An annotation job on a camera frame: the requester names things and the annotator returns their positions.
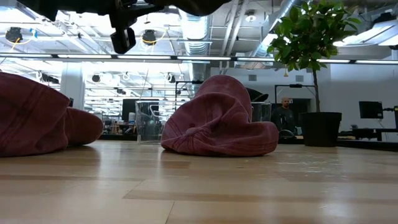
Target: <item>bald man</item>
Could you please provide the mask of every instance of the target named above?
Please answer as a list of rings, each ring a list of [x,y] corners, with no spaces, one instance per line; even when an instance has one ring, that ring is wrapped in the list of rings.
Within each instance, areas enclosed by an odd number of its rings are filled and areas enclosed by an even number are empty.
[[[290,98],[282,98],[282,106],[277,108],[271,116],[271,121],[275,123],[278,130],[289,130],[295,132],[293,111],[289,109]]]

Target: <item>black plant pot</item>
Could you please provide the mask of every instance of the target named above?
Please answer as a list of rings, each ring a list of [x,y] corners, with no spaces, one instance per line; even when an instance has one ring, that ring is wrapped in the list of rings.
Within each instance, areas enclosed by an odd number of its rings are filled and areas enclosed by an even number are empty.
[[[302,113],[299,120],[306,146],[336,147],[341,113]]]

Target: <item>red fabric hat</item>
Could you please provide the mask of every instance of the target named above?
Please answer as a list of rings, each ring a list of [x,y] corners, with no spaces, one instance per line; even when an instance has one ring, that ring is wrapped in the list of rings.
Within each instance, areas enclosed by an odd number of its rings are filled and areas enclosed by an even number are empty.
[[[28,156],[88,144],[102,133],[93,114],[68,108],[56,90],[0,72],[0,156]]]
[[[198,156],[260,156],[275,150],[278,130],[273,123],[251,123],[251,102],[237,79],[207,79],[194,99],[166,122],[162,147]]]

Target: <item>wooden table surface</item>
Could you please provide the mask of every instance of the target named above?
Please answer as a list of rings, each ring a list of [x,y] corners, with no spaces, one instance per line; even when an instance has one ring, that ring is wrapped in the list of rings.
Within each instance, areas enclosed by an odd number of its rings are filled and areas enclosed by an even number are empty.
[[[397,155],[280,145],[211,158],[97,141],[0,158],[0,223],[398,223]]]

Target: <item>tree trunk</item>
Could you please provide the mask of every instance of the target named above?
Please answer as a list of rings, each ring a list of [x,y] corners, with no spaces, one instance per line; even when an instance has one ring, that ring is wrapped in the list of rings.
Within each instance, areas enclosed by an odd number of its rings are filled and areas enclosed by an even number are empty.
[[[313,75],[313,85],[315,85],[315,101],[317,102],[317,112],[321,112],[321,104],[319,101],[319,91],[318,91],[318,78],[317,78],[317,71],[312,71]]]

